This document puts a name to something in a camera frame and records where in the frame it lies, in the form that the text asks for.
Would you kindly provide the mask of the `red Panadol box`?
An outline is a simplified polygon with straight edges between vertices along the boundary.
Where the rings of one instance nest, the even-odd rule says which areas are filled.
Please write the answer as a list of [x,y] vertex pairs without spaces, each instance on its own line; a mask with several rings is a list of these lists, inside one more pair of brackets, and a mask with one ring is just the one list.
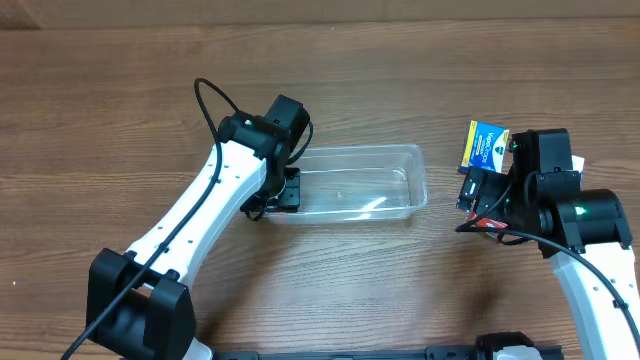
[[[474,212],[471,212],[467,218],[468,221],[472,221],[475,218],[477,218],[477,214]],[[491,218],[482,218],[481,220],[479,220],[477,223],[473,224],[473,227],[489,227],[489,228],[507,228],[508,224],[498,221],[498,220],[494,220]]]

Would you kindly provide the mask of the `blue yellow VapoDrops box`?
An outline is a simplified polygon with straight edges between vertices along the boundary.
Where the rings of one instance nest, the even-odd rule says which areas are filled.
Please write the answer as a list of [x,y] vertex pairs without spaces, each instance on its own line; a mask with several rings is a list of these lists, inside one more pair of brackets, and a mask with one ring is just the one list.
[[509,137],[507,128],[472,120],[458,171],[466,174],[471,168],[481,168],[501,173]]

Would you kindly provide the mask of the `clear plastic container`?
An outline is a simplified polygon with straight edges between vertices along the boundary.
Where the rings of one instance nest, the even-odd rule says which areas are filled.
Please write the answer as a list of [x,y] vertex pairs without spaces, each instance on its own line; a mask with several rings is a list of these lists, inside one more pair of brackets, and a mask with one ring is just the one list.
[[266,213],[272,223],[406,219],[428,202],[423,151],[415,144],[314,147],[294,166],[300,206]]

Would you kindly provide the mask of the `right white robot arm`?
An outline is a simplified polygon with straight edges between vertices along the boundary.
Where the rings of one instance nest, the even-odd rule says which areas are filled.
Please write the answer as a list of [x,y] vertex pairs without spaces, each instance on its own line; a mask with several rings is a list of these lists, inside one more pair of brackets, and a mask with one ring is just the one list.
[[471,168],[457,205],[473,215],[460,232],[493,233],[504,246],[538,245],[561,284],[586,358],[638,358],[633,236],[612,191],[583,190],[572,166],[521,164],[507,174]]

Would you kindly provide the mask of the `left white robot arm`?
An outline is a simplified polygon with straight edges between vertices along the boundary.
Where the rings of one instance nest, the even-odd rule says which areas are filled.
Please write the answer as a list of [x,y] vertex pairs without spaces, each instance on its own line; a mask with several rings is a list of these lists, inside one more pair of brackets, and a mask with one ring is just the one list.
[[225,118],[207,164],[156,227],[125,252],[104,248],[93,260],[82,337],[125,359],[213,358],[195,335],[195,278],[235,213],[279,205],[311,127],[304,110]]

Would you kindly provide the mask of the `white blue medicine box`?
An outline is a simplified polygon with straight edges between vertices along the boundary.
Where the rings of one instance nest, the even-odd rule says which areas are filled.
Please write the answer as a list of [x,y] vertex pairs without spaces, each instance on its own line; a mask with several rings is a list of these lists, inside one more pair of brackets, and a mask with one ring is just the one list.
[[584,158],[576,155],[572,156],[572,166],[574,171],[578,171],[579,173],[582,173],[584,170],[584,163],[585,163]]

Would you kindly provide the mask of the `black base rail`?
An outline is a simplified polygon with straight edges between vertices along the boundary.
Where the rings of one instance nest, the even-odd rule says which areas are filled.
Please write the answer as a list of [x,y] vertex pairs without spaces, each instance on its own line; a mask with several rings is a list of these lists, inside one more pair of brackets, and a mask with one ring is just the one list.
[[560,345],[536,345],[522,332],[479,335],[473,344],[429,345],[413,350],[259,353],[214,352],[213,360],[564,360]]

